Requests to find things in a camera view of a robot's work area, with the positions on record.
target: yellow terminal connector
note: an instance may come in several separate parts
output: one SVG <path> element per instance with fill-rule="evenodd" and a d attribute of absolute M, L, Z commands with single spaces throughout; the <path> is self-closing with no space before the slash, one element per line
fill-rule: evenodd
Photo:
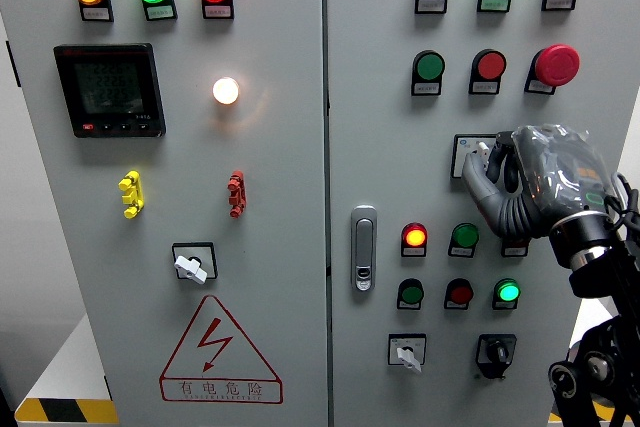
<path fill-rule="evenodd" d="M 130 171 L 118 184 L 118 188 L 124 192 L 122 203 L 129 207 L 124 211 L 127 219 L 133 219 L 144 207 L 142 183 L 140 174 L 135 170 Z"/>

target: warning triangle sign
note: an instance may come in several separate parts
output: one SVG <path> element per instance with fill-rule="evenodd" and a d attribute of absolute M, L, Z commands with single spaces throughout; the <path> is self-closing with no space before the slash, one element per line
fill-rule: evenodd
<path fill-rule="evenodd" d="M 205 296 L 160 376 L 167 402 L 281 404 L 282 381 L 240 324 Z"/>

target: gray metal panel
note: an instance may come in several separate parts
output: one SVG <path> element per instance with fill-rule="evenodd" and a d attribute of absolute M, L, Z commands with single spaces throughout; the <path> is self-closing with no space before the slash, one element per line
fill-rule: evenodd
<path fill-rule="evenodd" d="M 444 16 L 416 16 L 414 0 L 328 0 L 337 426 L 546 425 L 547 369 L 566 354 L 578 301 L 548 241 L 534 241 L 526 259 L 501 258 L 461 181 L 449 178 L 453 136 L 561 122 L 588 129 L 615 168 L 640 79 L 640 1 L 577 0 L 573 12 L 544 13 L 541 1 L 512 0 L 507 14 L 477 14 L 477 0 L 449 0 Z M 533 56 L 560 42 L 579 51 L 578 76 L 553 97 L 523 93 Z M 469 96 L 471 62 L 485 48 L 507 58 L 501 91 Z M 426 49 L 445 59 L 443 93 L 411 98 L 411 65 Z M 361 204 L 378 211 L 376 288 L 365 294 L 349 281 L 349 216 Z M 409 222 L 429 230 L 426 259 L 400 258 Z M 447 256 L 460 222 L 480 227 L 473 259 Z M 419 312 L 395 307 L 409 277 L 425 288 Z M 456 277 L 475 290 L 468 311 L 443 309 Z M 522 287 L 516 311 L 491 308 L 503 277 Z M 428 335 L 421 376 L 387 365 L 387 336 L 403 332 Z M 504 381 L 479 377 L 483 333 L 518 338 Z"/>
<path fill-rule="evenodd" d="M 147 22 L 140 0 L 112 0 L 115 22 L 98 24 L 76 0 L 0 0 L 123 426 L 327 423 L 321 0 L 234 1 L 232 22 L 203 20 L 200 0 Z M 154 47 L 166 136 L 76 139 L 53 47 L 128 42 Z M 233 107 L 211 95 L 223 76 L 240 84 Z M 146 197 L 132 221 L 118 190 L 130 169 Z M 232 220 L 236 169 L 248 207 Z M 216 248 L 219 278 L 202 287 L 173 268 L 171 245 L 192 241 Z M 163 402 L 160 374 L 207 294 L 282 379 L 282 405 Z M 243 366 L 240 352 L 232 341 L 218 362 Z"/>

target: white indicator light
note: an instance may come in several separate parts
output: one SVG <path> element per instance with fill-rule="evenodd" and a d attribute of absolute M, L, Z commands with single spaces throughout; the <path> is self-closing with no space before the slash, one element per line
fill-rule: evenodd
<path fill-rule="evenodd" d="M 221 104 L 233 104 L 240 94 L 238 83 L 231 77 L 223 77 L 213 84 L 213 96 Z"/>

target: digital power meter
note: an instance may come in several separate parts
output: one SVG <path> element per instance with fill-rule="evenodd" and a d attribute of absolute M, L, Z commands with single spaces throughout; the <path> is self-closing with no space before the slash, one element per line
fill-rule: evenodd
<path fill-rule="evenodd" d="M 53 49 L 76 137 L 160 137 L 166 131 L 151 44 Z"/>

